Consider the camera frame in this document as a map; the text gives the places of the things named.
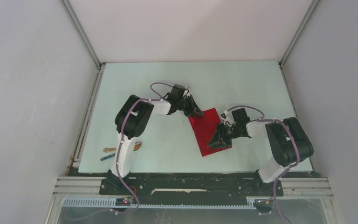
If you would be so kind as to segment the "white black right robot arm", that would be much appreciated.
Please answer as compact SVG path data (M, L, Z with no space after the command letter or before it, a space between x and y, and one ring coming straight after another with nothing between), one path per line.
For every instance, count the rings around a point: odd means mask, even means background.
M311 157L313 145L295 117L283 120L266 119L262 113L252 120L245 105L234 106L221 114L221 122L208 142L211 148L230 147L237 138L265 138L268 140L272 157L255 172L253 191L264 195L271 189L271 182L282 178L300 162Z

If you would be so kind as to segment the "red cloth napkin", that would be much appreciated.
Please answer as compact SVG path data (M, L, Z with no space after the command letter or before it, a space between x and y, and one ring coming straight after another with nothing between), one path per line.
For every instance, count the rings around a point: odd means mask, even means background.
M201 156L205 157L231 148L232 146L220 148L211 148L207 146L217 129L217 125L220 123L220 118L215 108L203 111L203 113L204 116L188 118L194 131Z

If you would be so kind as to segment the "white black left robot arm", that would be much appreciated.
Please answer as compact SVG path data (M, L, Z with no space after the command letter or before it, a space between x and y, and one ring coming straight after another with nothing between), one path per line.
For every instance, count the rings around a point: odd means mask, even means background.
M171 115L177 111L182 111L188 118L204 116L186 87L180 84L168 85L171 91L161 95L153 89L156 84L158 82L152 83L150 89L158 95L158 98L130 95L116 115L118 146L115 162L106 177L111 182L111 189L117 194L124 194L129 188L129 182L124 178L131 172L131 147L145 131L151 116Z

